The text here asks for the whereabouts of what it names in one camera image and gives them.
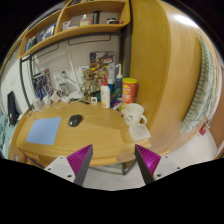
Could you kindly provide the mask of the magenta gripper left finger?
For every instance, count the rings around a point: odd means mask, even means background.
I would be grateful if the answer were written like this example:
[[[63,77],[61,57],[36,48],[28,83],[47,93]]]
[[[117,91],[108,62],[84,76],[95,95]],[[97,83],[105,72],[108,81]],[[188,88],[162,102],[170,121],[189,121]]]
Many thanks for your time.
[[[93,156],[93,145],[88,145],[71,155],[59,156],[51,162],[45,171],[82,186]]]

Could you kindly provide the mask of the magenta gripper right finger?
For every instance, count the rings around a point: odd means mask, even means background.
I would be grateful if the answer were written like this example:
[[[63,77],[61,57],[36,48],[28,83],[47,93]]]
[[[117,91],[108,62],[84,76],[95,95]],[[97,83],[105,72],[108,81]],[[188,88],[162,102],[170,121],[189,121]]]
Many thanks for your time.
[[[170,156],[160,156],[138,144],[135,145],[134,154],[145,184],[150,184],[181,169]]]

